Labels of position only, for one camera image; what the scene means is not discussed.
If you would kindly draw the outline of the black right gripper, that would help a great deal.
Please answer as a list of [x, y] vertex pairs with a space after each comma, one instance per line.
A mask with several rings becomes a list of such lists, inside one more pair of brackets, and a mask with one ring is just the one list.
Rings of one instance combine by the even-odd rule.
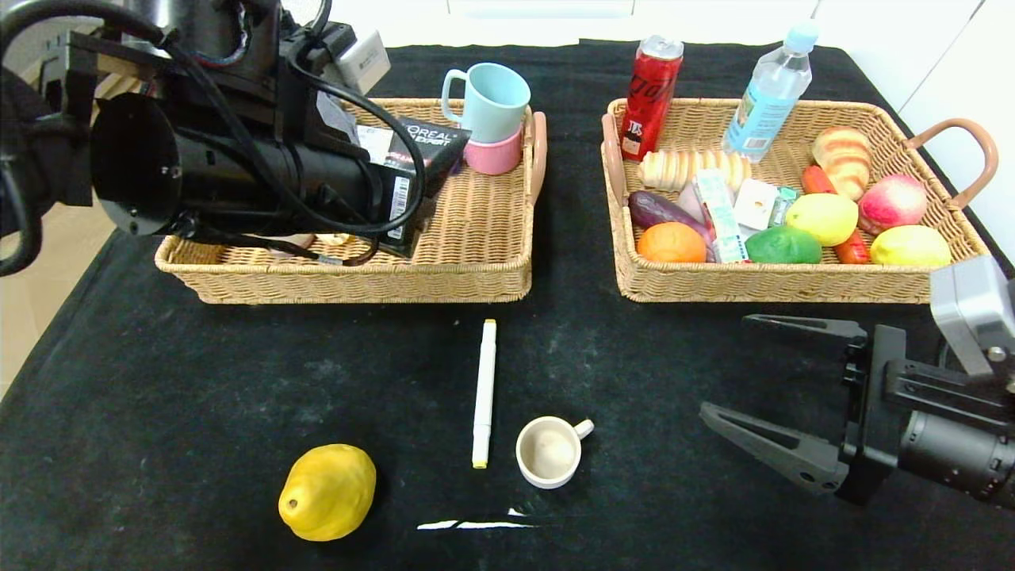
[[902, 470], [1013, 508], [1013, 395], [1002, 381], [975, 381], [910, 360], [899, 328], [879, 325], [866, 343], [857, 322], [750, 314], [741, 324], [780, 343], [862, 346], [849, 365], [844, 441], [840, 451], [816, 436], [703, 402], [700, 419], [715, 433], [802, 490], [835, 492], [856, 506], [867, 505]]

